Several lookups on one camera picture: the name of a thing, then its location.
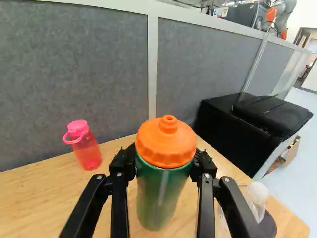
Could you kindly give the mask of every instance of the cardboard box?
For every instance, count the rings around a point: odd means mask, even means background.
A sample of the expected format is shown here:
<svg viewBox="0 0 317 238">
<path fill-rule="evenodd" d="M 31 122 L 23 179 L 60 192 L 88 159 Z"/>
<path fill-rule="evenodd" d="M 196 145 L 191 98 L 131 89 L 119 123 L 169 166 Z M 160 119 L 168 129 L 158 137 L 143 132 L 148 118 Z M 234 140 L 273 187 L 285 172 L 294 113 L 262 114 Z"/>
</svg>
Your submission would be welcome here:
<svg viewBox="0 0 317 238">
<path fill-rule="evenodd" d="M 265 175 L 268 175 L 269 173 L 271 173 L 273 170 L 275 170 L 276 168 L 280 166 L 285 167 L 290 162 L 292 162 L 297 155 L 300 140 L 301 140 L 301 137 L 297 135 L 295 139 L 292 141 L 292 143 L 285 149 L 285 151 L 282 152 L 280 156 L 277 157 L 274 163 L 269 167 Z"/>
</svg>

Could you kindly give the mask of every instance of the table surface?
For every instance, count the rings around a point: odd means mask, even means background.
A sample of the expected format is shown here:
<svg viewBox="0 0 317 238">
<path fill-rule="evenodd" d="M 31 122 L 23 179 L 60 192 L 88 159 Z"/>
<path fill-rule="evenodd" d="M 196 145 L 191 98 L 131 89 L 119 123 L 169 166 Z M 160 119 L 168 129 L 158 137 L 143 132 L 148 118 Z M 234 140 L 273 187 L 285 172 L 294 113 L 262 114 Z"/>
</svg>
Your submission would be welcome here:
<svg viewBox="0 0 317 238">
<path fill-rule="evenodd" d="M 130 145 L 130 135 L 100 145 L 103 163 L 94 171 L 83 170 L 74 155 L 68 153 L 37 163 L 0 173 L 0 237 L 58 237 L 66 220 L 90 177 L 109 174 L 113 156 Z M 206 149 L 218 167 L 217 177 L 231 176 L 238 185 L 252 180 L 230 161 L 197 136 L 197 147 Z M 128 187 L 130 236 L 132 238 L 192 238 L 195 233 L 197 187 L 187 180 L 179 197 L 170 224 L 160 232 L 145 230 L 136 214 L 137 185 L 134 179 Z M 277 238 L 306 238 L 309 227 L 288 208 L 270 197 L 267 210 L 277 224 Z M 93 237 L 110 237 L 111 196 L 103 206 Z"/>
</svg>

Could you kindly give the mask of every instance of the pink water bottle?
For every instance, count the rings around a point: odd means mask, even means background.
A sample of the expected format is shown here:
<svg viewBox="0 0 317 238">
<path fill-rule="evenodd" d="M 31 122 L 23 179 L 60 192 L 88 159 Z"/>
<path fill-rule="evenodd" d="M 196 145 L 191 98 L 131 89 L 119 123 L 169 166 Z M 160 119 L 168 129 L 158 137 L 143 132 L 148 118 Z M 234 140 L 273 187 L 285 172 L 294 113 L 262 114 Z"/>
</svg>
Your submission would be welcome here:
<svg viewBox="0 0 317 238">
<path fill-rule="evenodd" d="M 101 164 L 102 157 L 96 138 L 89 130 L 87 122 L 75 120 L 68 124 L 67 128 L 68 132 L 63 136 L 63 141 L 72 145 L 73 151 L 84 169 L 96 169 Z"/>
</svg>

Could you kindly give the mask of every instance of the green water bottle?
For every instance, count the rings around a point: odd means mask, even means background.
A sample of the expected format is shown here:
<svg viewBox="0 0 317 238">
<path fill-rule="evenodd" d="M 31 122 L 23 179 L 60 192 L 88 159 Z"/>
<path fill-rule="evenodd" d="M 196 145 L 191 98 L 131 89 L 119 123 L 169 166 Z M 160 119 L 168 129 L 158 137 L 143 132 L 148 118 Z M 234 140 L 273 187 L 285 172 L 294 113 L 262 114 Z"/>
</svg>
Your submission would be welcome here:
<svg viewBox="0 0 317 238">
<path fill-rule="evenodd" d="M 135 146 L 138 219 L 144 228 L 158 231 L 175 212 L 192 166 L 196 135 L 184 122 L 165 115 L 141 125 Z"/>
</svg>

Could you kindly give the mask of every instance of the water bottle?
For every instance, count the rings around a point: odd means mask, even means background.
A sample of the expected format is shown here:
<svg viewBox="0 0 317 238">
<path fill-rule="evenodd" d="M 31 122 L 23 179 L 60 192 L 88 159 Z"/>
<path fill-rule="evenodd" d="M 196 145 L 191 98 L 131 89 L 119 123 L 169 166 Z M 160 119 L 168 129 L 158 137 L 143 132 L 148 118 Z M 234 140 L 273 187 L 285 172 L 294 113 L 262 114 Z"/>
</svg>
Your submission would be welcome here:
<svg viewBox="0 0 317 238">
<path fill-rule="evenodd" d="M 85 170 L 96 169 L 102 162 L 102 156 L 87 122 L 85 120 L 72 121 L 67 125 L 67 129 L 68 132 L 63 136 L 63 141 L 72 145 L 73 151 Z"/>
<path fill-rule="evenodd" d="M 150 119 L 136 141 L 137 215 L 141 225 L 158 231 L 171 220 L 190 174 L 196 135 L 172 115 Z"/>
<path fill-rule="evenodd" d="M 265 202 L 269 196 L 268 188 L 260 182 L 252 182 L 248 186 L 240 185 L 239 188 L 254 218 L 257 223 L 260 223 L 265 215 Z M 218 202 L 215 204 L 215 211 L 218 211 L 215 216 L 216 238 L 230 238 L 229 227 Z"/>
</svg>

